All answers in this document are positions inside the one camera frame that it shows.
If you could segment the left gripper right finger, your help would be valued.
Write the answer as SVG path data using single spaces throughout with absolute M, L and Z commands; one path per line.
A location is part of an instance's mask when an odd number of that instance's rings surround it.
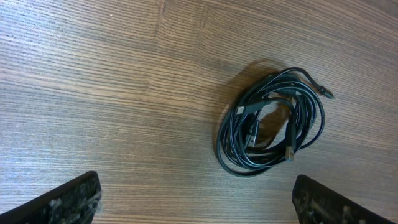
M 300 224 L 393 224 L 306 175 L 298 175 L 292 203 Z

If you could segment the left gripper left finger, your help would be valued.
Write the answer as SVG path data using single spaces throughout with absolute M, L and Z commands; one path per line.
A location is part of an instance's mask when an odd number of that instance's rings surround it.
M 89 171 L 1 214 L 1 223 L 91 223 L 101 195 L 98 174 Z

